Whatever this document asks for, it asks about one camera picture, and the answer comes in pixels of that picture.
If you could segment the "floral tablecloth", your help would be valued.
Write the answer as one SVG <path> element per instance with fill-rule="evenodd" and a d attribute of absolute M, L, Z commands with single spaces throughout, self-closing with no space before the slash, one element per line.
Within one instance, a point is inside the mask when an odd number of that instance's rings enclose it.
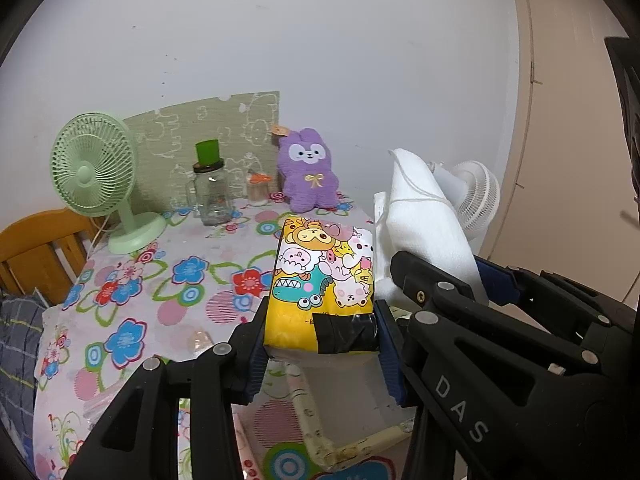
<path fill-rule="evenodd" d="M 157 354 L 195 358 L 188 338 L 205 330 L 216 344 L 250 322 L 268 294 L 280 229 L 290 208 L 281 193 L 266 206 L 235 202 L 224 226 L 203 226 L 189 209 L 164 213 L 167 229 L 141 252 L 96 248 L 62 304 L 43 315 L 35 369 L 34 466 L 38 479 L 63 479 L 88 437 L 85 400 L 117 370 Z M 238 406 L 265 479 L 400 479 L 409 439 L 364 462 L 326 472 L 309 457 L 283 365 L 271 361 L 262 391 Z"/>

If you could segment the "beige door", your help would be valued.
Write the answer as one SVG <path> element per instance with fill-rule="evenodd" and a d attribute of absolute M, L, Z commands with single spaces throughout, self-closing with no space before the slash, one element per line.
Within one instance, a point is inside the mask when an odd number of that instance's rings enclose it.
<path fill-rule="evenodd" d="M 639 227 L 603 0 L 515 0 L 520 82 L 498 214 L 480 253 L 559 273 L 628 306 Z"/>

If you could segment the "white standing fan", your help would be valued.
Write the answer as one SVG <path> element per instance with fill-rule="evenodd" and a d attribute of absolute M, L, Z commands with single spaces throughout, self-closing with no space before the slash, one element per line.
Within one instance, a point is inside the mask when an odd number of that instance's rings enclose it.
<path fill-rule="evenodd" d="M 500 184 L 481 162 L 467 160 L 447 169 L 438 162 L 428 166 L 449 203 L 454 207 L 467 240 L 482 236 L 500 204 Z"/>

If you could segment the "green desk fan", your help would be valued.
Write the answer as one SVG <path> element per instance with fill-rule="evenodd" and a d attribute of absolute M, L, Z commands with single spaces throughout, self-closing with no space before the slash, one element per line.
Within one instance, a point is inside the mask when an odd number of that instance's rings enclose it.
<path fill-rule="evenodd" d="M 89 218 L 118 215 L 107 247 L 130 254 L 154 242 L 166 229 L 157 212 L 134 214 L 129 203 L 137 180 L 136 142 L 118 118 L 81 113 L 61 129 L 52 145 L 50 176 L 55 192 L 76 214 Z"/>

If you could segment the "clear plastic bag pack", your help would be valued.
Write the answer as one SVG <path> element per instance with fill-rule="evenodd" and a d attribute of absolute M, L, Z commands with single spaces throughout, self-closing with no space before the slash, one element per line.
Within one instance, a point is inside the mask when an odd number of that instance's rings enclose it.
<path fill-rule="evenodd" d="M 82 417 L 89 428 L 96 426 L 117 396 L 120 396 L 122 402 L 126 402 L 130 394 L 145 393 L 146 390 L 156 388 L 160 373 L 165 370 L 167 363 L 160 356 L 151 356 L 139 364 L 127 365 L 122 370 L 117 370 L 116 380 L 110 386 L 99 385 L 100 391 L 85 400 L 82 408 Z"/>

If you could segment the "yellow cartoon tissue pack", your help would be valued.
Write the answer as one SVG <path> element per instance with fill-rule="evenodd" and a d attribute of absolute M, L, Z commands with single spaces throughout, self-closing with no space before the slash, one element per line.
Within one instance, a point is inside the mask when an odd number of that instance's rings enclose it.
<path fill-rule="evenodd" d="M 269 293 L 265 345 L 315 354 L 378 350 L 373 256 L 367 229 L 286 218 Z"/>

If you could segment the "wooden bed headboard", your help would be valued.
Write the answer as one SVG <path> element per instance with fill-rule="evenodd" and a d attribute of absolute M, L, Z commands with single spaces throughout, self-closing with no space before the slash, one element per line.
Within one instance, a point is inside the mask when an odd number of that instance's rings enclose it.
<path fill-rule="evenodd" d="M 1 290 L 25 296 L 41 292 L 62 304 L 87 260 L 84 237 L 98 228 L 69 209 L 31 214 L 1 232 Z"/>

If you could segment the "grey plaid pillow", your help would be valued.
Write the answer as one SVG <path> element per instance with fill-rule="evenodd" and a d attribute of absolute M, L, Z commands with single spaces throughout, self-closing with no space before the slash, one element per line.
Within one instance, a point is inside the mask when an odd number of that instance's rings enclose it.
<path fill-rule="evenodd" d="M 1 422 L 30 469 L 35 369 L 46 305 L 37 295 L 1 298 Z"/>

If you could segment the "green cup on jar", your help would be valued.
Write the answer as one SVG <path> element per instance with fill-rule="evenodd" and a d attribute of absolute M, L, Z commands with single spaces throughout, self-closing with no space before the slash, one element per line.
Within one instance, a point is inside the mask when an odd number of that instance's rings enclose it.
<path fill-rule="evenodd" d="M 212 166 L 221 161 L 219 141 L 209 139 L 195 144 L 196 157 L 200 166 Z"/>

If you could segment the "cotton swab container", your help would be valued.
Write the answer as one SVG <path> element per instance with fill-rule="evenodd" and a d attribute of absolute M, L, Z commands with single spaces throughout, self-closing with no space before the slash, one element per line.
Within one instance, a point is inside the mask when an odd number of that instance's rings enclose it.
<path fill-rule="evenodd" d="M 264 206 L 270 199 L 270 184 L 272 177 L 269 174 L 249 172 L 246 177 L 246 194 L 248 203 L 255 207 Z"/>

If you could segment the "yellow patterned storage box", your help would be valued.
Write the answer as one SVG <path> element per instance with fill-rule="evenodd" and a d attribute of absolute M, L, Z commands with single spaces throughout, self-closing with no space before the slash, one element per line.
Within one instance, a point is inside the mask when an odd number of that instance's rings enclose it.
<path fill-rule="evenodd" d="M 347 469 L 411 437 L 416 411 L 388 393 L 374 354 L 282 365 L 307 453 L 322 470 Z"/>

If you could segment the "purple plush bunny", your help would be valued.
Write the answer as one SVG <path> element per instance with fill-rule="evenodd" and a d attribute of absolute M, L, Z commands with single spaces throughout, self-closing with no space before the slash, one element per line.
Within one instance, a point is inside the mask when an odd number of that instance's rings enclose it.
<path fill-rule="evenodd" d="M 282 193 L 296 214 L 337 206 L 340 181 L 332 171 L 331 151 L 317 130 L 290 130 L 280 137 L 278 170 Z"/>

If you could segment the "glass mason jar mug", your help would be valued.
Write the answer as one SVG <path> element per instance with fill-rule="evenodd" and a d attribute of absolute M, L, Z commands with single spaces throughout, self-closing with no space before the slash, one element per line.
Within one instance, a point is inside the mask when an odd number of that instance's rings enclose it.
<path fill-rule="evenodd" d="M 220 226 L 232 217 L 224 161 L 193 165 L 193 178 L 186 182 L 186 200 L 204 226 Z"/>

